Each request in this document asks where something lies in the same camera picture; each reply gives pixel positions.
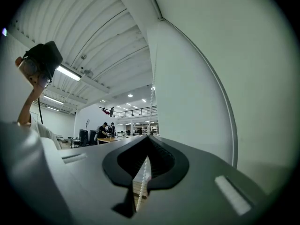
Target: wooden desk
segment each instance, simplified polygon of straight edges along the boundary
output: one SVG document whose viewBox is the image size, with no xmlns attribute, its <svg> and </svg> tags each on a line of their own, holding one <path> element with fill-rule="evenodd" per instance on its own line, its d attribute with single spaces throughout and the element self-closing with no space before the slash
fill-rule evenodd
<svg viewBox="0 0 300 225">
<path fill-rule="evenodd" d="M 99 145 L 99 141 L 105 142 L 105 143 L 111 143 L 114 141 L 118 141 L 121 139 L 124 139 L 125 137 L 106 137 L 106 138 L 97 138 L 97 144 Z"/>
</svg>

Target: person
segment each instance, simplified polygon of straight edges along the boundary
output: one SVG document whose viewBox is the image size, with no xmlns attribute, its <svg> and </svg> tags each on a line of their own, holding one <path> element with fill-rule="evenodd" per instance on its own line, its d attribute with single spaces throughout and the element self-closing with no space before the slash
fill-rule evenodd
<svg viewBox="0 0 300 225">
<path fill-rule="evenodd" d="M 113 109 L 113 107 L 112 107 L 112 108 L 111 108 L 111 111 L 109 112 L 109 116 L 110 116 L 110 117 L 113 116 L 113 111 L 114 111 L 114 109 Z"/>
<path fill-rule="evenodd" d="M 30 107 L 32 103 L 41 96 L 49 83 L 51 83 L 54 71 L 61 63 L 62 56 L 53 41 L 38 44 L 26 51 L 23 58 L 18 57 L 15 60 L 15 65 L 33 86 L 33 90 L 18 117 L 18 123 L 21 126 L 28 126 L 30 129 L 35 130 L 40 137 L 52 139 L 58 150 L 60 150 L 61 147 L 56 136 L 44 125 L 31 117 Z"/>
<path fill-rule="evenodd" d="M 105 107 L 102 109 L 103 112 L 105 112 L 105 114 L 109 114 L 108 111 L 106 111 Z"/>
<path fill-rule="evenodd" d="M 116 127 L 114 126 L 114 123 L 112 122 L 111 125 L 108 127 L 108 133 L 111 137 L 115 137 L 116 135 Z"/>
<path fill-rule="evenodd" d="M 109 137 L 107 130 L 105 129 L 107 126 L 107 122 L 103 123 L 102 126 L 99 127 L 98 138 L 106 138 Z"/>
</svg>

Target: ceiling light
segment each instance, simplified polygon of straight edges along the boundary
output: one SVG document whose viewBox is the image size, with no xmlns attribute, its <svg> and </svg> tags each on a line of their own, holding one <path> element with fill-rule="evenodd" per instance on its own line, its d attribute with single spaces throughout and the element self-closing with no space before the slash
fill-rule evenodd
<svg viewBox="0 0 300 225">
<path fill-rule="evenodd" d="M 59 66 L 56 70 L 60 71 L 61 73 L 69 76 L 70 78 L 73 78 L 76 81 L 79 81 L 81 79 L 80 76 L 78 76 L 77 74 L 75 74 L 74 72 L 70 71 L 69 69 L 66 69 L 63 66 Z"/>
<path fill-rule="evenodd" d="M 54 108 L 51 108 L 51 107 L 48 107 L 48 106 L 47 106 L 47 108 L 50 108 L 50 109 L 53 109 L 53 110 L 56 110 L 56 111 L 58 111 L 58 112 L 59 112 L 59 110 L 57 110 L 57 109 L 54 109 Z"/>
<path fill-rule="evenodd" d="M 60 104 L 64 104 L 64 103 L 62 103 L 62 102 L 60 102 L 60 101 L 57 101 L 57 100 L 55 100 L 55 99 L 53 99 L 53 98 L 51 98 L 51 97 L 46 96 L 46 95 L 44 95 L 44 98 L 47 98 L 47 99 L 49 99 L 49 100 L 52 100 L 52 101 L 57 102 L 57 103 L 60 103 Z"/>
</svg>

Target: railing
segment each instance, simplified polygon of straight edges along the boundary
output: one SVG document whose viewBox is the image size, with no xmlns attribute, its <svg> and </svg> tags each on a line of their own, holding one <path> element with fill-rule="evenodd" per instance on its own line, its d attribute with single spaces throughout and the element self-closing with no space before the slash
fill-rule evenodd
<svg viewBox="0 0 300 225">
<path fill-rule="evenodd" d="M 99 107 L 99 108 L 101 108 L 101 110 L 106 111 L 108 114 L 110 112 L 109 109 L 104 109 L 102 107 Z M 158 109 L 156 106 L 152 107 L 151 113 L 152 113 L 152 115 L 157 115 Z M 136 116 L 143 116 L 143 115 L 147 115 L 147 114 L 150 114 L 150 107 L 143 107 L 143 108 L 128 110 L 128 111 L 124 111 L 124 112 L 113 112 L 112 113 L 112 115 L 115 116 L 116 118 L 136 117 Z"/>
</svg>

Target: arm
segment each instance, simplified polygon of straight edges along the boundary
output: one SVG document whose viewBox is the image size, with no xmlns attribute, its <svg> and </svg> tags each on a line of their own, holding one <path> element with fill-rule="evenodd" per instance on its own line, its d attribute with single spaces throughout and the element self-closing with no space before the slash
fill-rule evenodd
<svg viewBox="0 0 300 225">
<path fill-rule="evenodd" d="M 101 133 L 102 134 L 104 134 L 105 136 L 108 136 L 108 133 L 107 132 L 105 132 L 105 128 L 104 127 L 100 127 L 100 129 L 101 129 Z"/>
<path fill-rule="evenodd" d="M 52 141 L 54 142 L 54 145 L 56 146 L 57 150 L 61 150 L 60 144 L 57 141 L 57 138 L 56 138 L 56 136 L 54 135 L 53 132 L 49 131 L 48 138 L 52 139 Z"/>
</svg>

